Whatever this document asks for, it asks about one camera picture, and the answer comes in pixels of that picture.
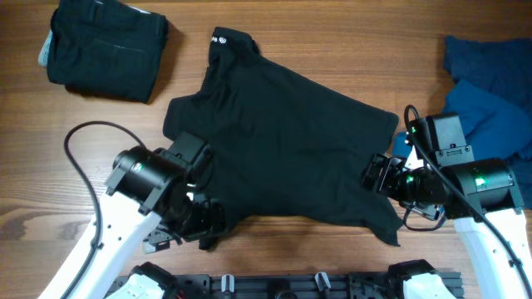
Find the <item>black t-shirt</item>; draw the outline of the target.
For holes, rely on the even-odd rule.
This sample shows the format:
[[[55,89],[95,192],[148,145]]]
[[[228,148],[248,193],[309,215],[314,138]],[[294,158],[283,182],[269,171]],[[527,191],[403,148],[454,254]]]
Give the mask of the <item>black t-shirt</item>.
[[[372,157],[387,151],[396,114],[268,60],[245,32],[216,27],[208,62],[200,89],[169,103],[162,131],[211,145],[204,191],[229,228],[251,215],[304,216],[397,245],[395,209],[361,184]]]

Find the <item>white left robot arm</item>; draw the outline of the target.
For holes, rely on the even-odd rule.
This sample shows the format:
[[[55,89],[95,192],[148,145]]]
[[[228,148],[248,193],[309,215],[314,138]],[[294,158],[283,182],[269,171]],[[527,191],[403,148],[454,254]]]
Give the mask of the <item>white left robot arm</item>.
[[[212,156],[203,141],[121,152],[91,224],[41,296],[102,298],[135,248],[158,228],[179,241],[217,238],[226,229],[223,208],[189,197]]]

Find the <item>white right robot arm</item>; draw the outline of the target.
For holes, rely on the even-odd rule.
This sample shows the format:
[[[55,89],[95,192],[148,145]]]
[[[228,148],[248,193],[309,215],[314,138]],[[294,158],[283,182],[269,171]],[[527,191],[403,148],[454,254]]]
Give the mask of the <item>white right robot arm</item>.
[[[407,213],[452,221],[489,298],[531,296],[531,254],[523,200],[501,159],[475,160],[467,148],[409,159],[375,154],[362,186],[396,200]]]

